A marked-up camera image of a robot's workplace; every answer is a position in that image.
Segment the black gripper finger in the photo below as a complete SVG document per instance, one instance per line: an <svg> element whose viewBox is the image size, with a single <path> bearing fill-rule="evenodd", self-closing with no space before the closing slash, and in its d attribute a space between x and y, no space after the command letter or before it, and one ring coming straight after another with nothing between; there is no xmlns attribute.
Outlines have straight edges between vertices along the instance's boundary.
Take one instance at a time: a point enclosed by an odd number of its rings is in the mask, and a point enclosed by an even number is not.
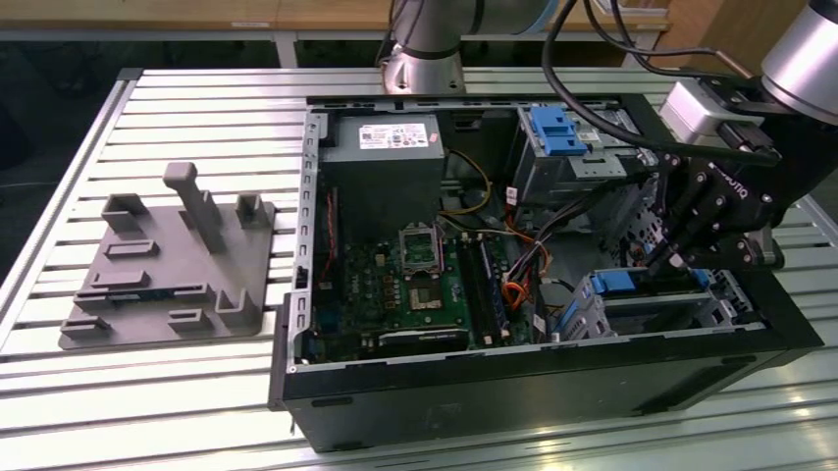
<svg viewBox="0 0 838 471"><path fill-rule="evenodd" d="M707 247L688 247L679 256L690 268L707 270L771 271L786 264L771 229L724 236Z"/></svg>
<svg viewBox="0 0 838 471"><path fill-rule="evenodd" d="M714 189L716 183L716 169L710 161L664 155L654 202L662 239L646 259L651 277L667 276L686 264L695 240L726 209L727 197Z"/></svg>

